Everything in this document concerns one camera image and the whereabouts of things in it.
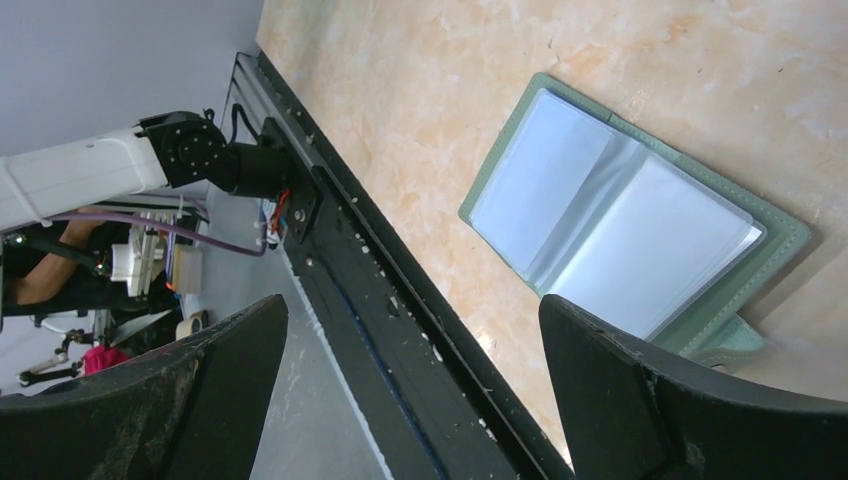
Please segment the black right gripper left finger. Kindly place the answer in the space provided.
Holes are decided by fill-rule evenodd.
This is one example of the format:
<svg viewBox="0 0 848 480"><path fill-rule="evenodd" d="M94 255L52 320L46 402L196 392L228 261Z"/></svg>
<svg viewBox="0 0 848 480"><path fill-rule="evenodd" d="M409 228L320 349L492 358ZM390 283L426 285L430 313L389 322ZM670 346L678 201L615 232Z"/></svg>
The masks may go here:
<svg viewBox="0 0 848 480"><path fill-rule="evenodd" d="M287 327L270 295L117 366L4 396L2 477L248 478Z"/></svg>

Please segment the sage green card holder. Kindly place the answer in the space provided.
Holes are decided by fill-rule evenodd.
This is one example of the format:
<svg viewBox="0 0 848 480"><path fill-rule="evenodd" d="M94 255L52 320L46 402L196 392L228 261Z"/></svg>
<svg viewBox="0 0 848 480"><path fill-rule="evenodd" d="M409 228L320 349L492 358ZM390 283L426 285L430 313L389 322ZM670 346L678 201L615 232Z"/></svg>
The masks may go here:
<svg viewBox="0 0 848 480"><path fill-rule="evenodd" d="M810 237L799 219L541 72L459 215L536 294L729 370L765 346L741 307Z"/></svg>

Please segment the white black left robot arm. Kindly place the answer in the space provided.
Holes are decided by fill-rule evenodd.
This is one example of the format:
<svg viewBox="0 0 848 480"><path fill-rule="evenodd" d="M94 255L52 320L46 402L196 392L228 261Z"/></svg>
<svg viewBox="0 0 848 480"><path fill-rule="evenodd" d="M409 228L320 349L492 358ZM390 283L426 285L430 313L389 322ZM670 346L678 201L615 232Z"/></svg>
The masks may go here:
<svg viewBox="0 0 848 480"><path fill-rule="evenodd" d="M226 140L208 117L187 111L1 159L1 230L163 187L208 181L234 196L274 198L288 186L282 149Z"/></svg>

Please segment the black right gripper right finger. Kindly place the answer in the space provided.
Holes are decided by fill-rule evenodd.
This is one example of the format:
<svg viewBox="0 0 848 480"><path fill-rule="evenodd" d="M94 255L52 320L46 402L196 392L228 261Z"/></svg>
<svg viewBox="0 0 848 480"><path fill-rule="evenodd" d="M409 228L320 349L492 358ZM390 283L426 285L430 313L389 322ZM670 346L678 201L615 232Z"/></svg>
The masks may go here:
<svg viewBox="0 0 848 480"><path fill-rule="evenodd" d="M752 383L543 297L539 325L580 479L843 479L845 403Z"/></svg>

